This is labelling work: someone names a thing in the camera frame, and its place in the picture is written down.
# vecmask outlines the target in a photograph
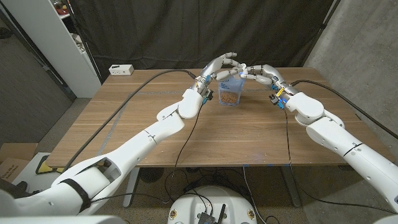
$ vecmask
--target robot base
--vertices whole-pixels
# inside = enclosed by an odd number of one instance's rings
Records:
[[[215,224],[254,224],[257,223],[256,215],[252,205],[240,194],[221,186],[202,186],[195,189],[199,195],[208,198],[213,204],[213,222],[203,223]],[[206,204],[207,214],[210,215],[211,205],[203,198]],[[220,216],[223,204],[225,204],[224,214]],[[205,212],[205,205],[197,195],[183,195],[172,205],[168,217],[168,224],[189,224],[202,223],[200,217]]]

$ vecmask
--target concrete wall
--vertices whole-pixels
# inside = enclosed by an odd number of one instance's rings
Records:
[[[398,133],[397,0],[342,0],[304,66],[318,69],[334,89]],[[398,140],[357,114],[397,163]]]

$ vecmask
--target table leg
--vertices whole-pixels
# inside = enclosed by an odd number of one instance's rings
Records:
[[[127,183],[126,193],[133,193],[138,184],[139,167],[135,167],[130,172],[129,182]],[[123,207],[128,208],[131,205],[133,195],[124,196]]]
[[[297,191],[297,187],[293,179],[293,175],[290,171],[290,167],[282,166],[280,167],[280,171],[284,177],[287,191],[289,192],[290,199],[292,200],[292,205],[296,208],[299,208],[301,206],[301,201],[299,192]]]

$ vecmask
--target white robotic arm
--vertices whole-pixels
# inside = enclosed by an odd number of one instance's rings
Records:
[[[269,65],[246,68],[243,65],[239,76],[250,76],[247,74],[270,78],[277,90],[276,96],[270,96],[271,102],[290,112],[296,110],[295,119],[306,127],[310,138],[341,156],[398,212],[398,167],[394,163],[347,132],[342,120],[325,110],[318,100],[286,84],[275,68]]]
[[[183,100],[163,109],[157,122],[141,131],[116,150],[87,159],[60,175],[51,188],[30,197],[14,199],[0,190],[0,216],[90,215],[112,195],[124,178],[165,138],[184,127],[182,119],[194,118],[201,105],[212,99],[208,89],[223,64],[239,66],[227,53],[211,61],[185,91]]]

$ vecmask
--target electrical outlet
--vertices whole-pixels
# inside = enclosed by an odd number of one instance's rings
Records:
[[[111,75],[131,75],[133,71],[132,65],[112,65],[109,68]]]

